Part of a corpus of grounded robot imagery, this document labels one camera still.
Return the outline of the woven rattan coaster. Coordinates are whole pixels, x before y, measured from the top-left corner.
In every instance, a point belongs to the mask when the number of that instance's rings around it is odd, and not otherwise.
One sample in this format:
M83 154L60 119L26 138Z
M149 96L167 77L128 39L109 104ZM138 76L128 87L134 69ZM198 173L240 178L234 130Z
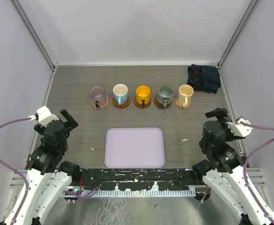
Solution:
M99 101L95 100L91 102L93 107L97 108L97 109L102 109L105 108L108 104L109 104L109 97L106 96L106 102L103 105L99 105Z
M187 102L187 105L184 107L182 104L179 104L177 98L175 98L175 104L180 108L187 108L191 105L191 100Z

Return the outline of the purple glass mug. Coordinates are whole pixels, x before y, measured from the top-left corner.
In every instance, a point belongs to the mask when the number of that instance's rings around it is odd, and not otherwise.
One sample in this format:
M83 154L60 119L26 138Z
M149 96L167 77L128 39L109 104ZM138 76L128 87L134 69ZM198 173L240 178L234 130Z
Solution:
M106 91L103 87L93 87L90 91L92 101L98 100L99 105L103 105L106 102Z

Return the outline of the cream mug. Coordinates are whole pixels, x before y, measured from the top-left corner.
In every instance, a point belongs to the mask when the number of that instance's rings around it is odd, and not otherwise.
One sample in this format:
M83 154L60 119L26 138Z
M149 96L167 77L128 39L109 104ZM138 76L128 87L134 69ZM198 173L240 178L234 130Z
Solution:
M191 100L194 89L187 84L181 85L178 89L177 100L179 104L182 104L184 107L187 105L187 102Z

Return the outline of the brown wooden coaster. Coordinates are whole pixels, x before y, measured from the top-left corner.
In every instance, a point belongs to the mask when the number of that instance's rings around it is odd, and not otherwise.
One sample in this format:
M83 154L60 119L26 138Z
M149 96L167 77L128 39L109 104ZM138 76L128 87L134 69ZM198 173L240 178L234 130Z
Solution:
M130 96L128 96L127 98L127 101L121 105L118 104L118 101L116 100L115 97L113 97L113 105L116 107L116 108L119 108L119 109L123 109L123 108L126 108L130 105L130 102L131 102L131 98Z
M166 107L164 108L163 105L160 104L160 103L158 102L157 98L155 98L154 103L155 103L155 105L156 105L158 108L160 108L160 109L167 109L167 108L169 108L169 107L172 105L172 102L170 102L170 103L167 104Z
M136 97L134 97L134 104L135 104L135 106L138 107L138 108L147 108L147 107L150 106L151 103L152 103L152 99L150 99L149 103L147 103L147 104L145 104L145 105L141 105L141 104L139 104L139 103L137 102Z

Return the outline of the grey green mug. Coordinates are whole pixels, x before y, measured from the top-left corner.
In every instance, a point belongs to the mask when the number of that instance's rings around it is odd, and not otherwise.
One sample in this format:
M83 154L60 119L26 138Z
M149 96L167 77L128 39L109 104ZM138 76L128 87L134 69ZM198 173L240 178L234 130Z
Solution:
M163 86L158 90L156 96L157 102L162 105L163 109L166 109L173 101L173 90L168 86Z

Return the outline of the white and blue mug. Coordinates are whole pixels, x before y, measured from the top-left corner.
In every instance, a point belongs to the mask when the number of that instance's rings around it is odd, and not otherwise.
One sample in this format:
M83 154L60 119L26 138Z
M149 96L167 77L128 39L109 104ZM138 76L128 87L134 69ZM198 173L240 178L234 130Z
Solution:
M113 94L118 104L121 105L127 101L128 87L125 84L117 84L113 87Z

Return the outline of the yellow mug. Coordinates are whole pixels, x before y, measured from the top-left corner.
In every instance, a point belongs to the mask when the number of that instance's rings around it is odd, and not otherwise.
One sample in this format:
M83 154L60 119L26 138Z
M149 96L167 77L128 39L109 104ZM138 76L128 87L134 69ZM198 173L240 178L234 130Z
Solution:
M136 88L135 92L136 101L140 105L146 105L151 99L151 89L147 85L140 85Z

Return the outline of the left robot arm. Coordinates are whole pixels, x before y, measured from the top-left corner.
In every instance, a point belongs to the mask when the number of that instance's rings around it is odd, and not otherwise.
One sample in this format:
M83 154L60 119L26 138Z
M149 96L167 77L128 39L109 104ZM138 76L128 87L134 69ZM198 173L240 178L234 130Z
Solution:
M79 165L62 161L68 150L70 132L78 122L66 109L60 110L62 121L43 106L28 120L37 120L34 130L41 144L33 151L26 176L20 174L24 186L3 225L41 225L67 186L75 186L81 180Z

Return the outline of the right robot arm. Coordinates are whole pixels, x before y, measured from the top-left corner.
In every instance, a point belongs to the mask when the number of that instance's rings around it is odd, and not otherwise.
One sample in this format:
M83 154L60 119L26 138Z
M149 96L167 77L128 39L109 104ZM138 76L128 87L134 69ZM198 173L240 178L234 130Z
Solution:
M233 122L225 108L205 113L210 119L204 123L199 146L206 159L195 164L193 180L206 184L234 212L242 225L274 225L274 211L263 200L247 173L249 159L228 142L244 139L255 128L240 117Z

